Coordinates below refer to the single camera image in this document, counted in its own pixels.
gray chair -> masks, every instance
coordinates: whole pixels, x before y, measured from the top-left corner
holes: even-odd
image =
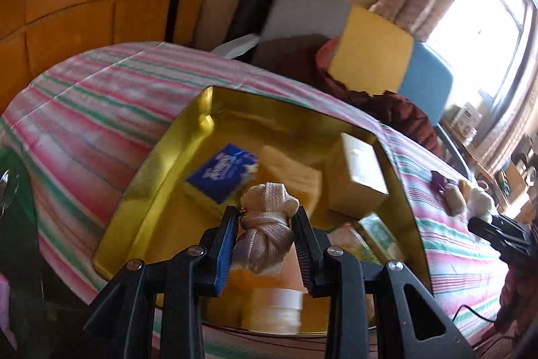
[[[346,0],[275,0],[260,35],[248,34],[236,38],[218,46],[212,53],[234,59],[256,48],[252,64],[272,71],[287,54],[321,45],[328,38],[341,35],[350,11],[351,2]],[[452,79],[447,66],[423,43],[415,41],[410,64],[398,93],[429,117],[452,155],[455,169],[472,180],[472,172],[439,125]]]

chair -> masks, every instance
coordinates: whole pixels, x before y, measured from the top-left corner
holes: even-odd
[[[251,63],[272,71],[287,54],[321,45],[328,38],[341,35],[351,11],[351,2],[346,0],[275,0],[260,35],[248,34],[237,38],[218,46],[212,53],[226,59],[234,59],[256,48]],[[405,33],[373,13],[367,12],[364,17],[376,23],[376,36],[372,37],[368,32],[364,34],[370,42],[373,38],[386,40],[387,35],[394,32]],[[383,42],[383,45],[385,48],[391,46],[390,42]],[[365,45],[360,56],[368,60],[363,65],[376,66],[377,78],[380,74],[377,60],[381,60],[383,56],[385,56],[383,69],[394,68],[390,60],[387,62],[386,54],[379,50],[379,44]],[[453,156],[456,163],[455,169],[472,180],[472,172],[448,134],[439,125],[452,87],[452,73],[434,53],[418,41],[412,42],[412,53],[408,65],[399,66],[398,69],[401,71],[396,76],[403,80],[397,92],[413,102],[428,116],[439,138]],[[394,75],[388,71],[386,76]],[[336,76],[336,79],[344,84],[349,83],[345,78]],[[368,87],[361,87],[359,90],[370,92]]]

gray chair backrest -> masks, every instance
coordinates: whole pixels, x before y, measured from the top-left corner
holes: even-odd
[[[275,0],[252,64],[272,70],[285,55],[340,35],[350,11],[346,0]]]

dark red cloth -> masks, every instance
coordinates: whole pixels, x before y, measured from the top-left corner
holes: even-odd
[[[319,46],[315,46],[289,54],[273,71],[315,87],[361,109],[441,157],[437,134],[422,110],[408,99],[393,92],[386,91],[383,95],[370,96],[366,92],[348,90],[343,83],[332,78],[324,69],[317,67],[318,49]]]

blue chair backrest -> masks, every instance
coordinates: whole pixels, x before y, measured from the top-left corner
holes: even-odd
[[[424,43],[415,40],[413,53],[398,94],[405,96],[436,126],[445,111],[453,75]]]

